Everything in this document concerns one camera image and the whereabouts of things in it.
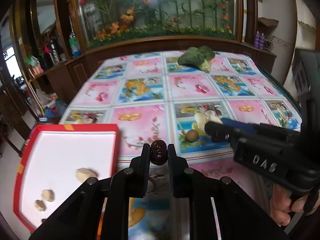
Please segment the person's right hand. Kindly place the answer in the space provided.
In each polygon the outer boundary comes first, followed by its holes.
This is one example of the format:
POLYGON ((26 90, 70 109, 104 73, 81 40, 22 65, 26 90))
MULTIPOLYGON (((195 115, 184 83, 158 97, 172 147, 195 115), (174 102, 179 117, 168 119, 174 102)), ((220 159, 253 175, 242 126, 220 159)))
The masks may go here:
POLYGON ((278 226, 288 226, 291 217, 289 213, 304 213, 307 216, 313 214, 319 207, 319 192, 312 209, 306 211, 308 195, 298 198, 295 202, 290 198, 290 192, 278 184, 273 184, 272 197, 270 199, 270 217, 278 226))

